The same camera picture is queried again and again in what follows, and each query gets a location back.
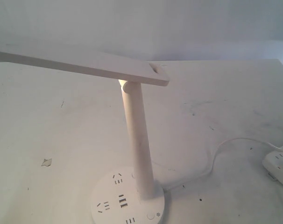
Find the white desk lamp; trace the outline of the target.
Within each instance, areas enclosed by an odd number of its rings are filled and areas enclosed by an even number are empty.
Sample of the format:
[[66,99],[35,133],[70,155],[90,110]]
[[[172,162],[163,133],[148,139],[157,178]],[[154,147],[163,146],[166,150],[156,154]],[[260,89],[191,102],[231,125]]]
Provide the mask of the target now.
[[169,78],[152,63],[91,50],[0,47],[0,61],[117,79],[120,83],[133,166],[107,174],[92,193],[95,224],[160,224],[164,190],[153,177],[142,84],[167,86]]

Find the white power strip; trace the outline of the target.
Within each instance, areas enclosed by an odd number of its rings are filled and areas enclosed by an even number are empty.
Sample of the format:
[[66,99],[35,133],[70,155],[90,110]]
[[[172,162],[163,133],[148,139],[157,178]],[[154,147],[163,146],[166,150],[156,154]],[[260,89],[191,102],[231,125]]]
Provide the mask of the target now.
[[272,178],[283,185],[283,146],[267,154],[262,164]]

